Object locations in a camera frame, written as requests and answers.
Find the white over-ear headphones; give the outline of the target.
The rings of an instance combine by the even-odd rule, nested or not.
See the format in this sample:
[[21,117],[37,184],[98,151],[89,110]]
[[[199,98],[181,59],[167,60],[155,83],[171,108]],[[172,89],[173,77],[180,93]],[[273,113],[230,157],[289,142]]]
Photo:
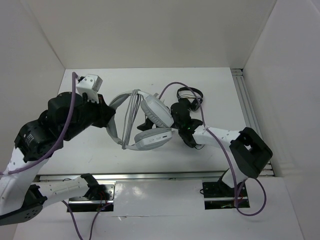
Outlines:
[[[114,117],[106,127],[109,136],[123,150],[150,151],[163,146],[172,139],[174,119],[162,101],[150,93],[134,89],[117,95],[109,106],[117,110],[126,100],[129,100],[129,103],[124,117],[122,137],[118,137]],[[139,109],[142,109],[145,117],[154,123],[155,128],[138,133],[134,137],[134,144],[130,145],[131,133]]]

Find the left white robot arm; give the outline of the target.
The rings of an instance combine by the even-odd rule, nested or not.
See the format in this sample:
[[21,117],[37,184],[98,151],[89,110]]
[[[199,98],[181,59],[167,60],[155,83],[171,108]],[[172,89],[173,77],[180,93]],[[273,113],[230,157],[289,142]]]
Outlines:
[[[35,163],[45,154],[52,157],[65,141],[90,126],[107,127],[115,115],[101,94],[93,103],[87,95],[63,92],[48,101],[48,108],[38,119],[26,123],[14,140],[14,149],[7,171],[22,169]],[[45,159],[36,166],[0,179],[0,224],[2,226],[27,222],[47,206],[74,197],[94,200],[103,195],[106,187],[90,173],[61,183],[34,184],[33,181]]]

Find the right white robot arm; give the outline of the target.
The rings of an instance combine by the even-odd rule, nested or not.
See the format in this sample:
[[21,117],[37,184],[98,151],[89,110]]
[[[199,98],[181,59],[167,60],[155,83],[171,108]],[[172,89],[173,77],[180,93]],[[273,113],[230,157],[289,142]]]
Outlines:
[[135,137],[140,149],[158,146],[169,140],[170,130],[177,130],[190,148],[214,146],[221,148],[229,168],[218,180],[218,191],[230,196],[239,191],[247,179],[257,179],[273,156],[272,150],[250,127],[243,130],[226,130],[209,127],[204,120],[191,118],[184,104],[177,102],[167,108],[156,97],[148,97],[141,104],[146,121],[138,126],[141,133]]

